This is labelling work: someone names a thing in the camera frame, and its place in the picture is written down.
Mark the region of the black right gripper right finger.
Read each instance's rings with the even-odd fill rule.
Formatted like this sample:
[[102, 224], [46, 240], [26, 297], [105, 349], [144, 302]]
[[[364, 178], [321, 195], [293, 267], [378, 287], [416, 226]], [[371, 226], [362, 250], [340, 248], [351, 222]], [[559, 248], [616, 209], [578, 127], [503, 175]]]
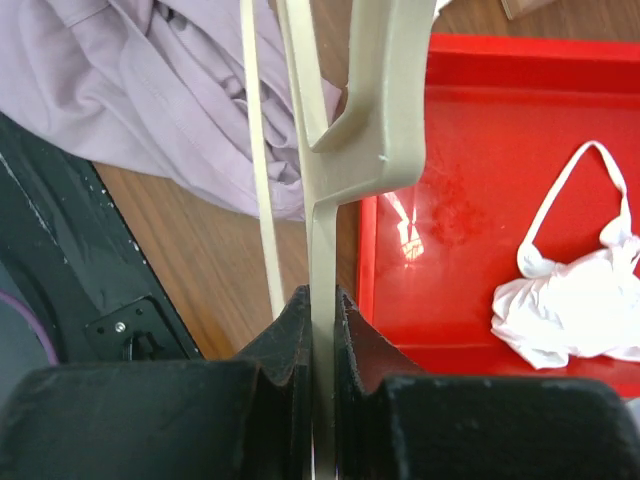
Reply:
[[635, 479], [625, 402], [584, 378], [434, 375], [338, 289], [336, 455], [343, 479]]

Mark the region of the lilac tank top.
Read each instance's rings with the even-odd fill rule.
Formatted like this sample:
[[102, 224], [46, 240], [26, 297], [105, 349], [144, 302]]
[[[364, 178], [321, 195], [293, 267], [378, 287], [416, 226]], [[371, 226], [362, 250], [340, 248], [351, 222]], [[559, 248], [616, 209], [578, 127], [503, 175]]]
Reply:
[[70, 154], [258, 213], [235, 1], [5, 1], [1, 110]]

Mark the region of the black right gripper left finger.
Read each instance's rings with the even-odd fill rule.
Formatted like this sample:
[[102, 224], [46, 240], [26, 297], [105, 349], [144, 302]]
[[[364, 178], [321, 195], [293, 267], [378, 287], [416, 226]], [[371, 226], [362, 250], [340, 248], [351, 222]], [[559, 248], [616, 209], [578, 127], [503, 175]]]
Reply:
[[310, 292], [226, 361], [29, 374], [1, 411], [5, 479], [308, 479]]

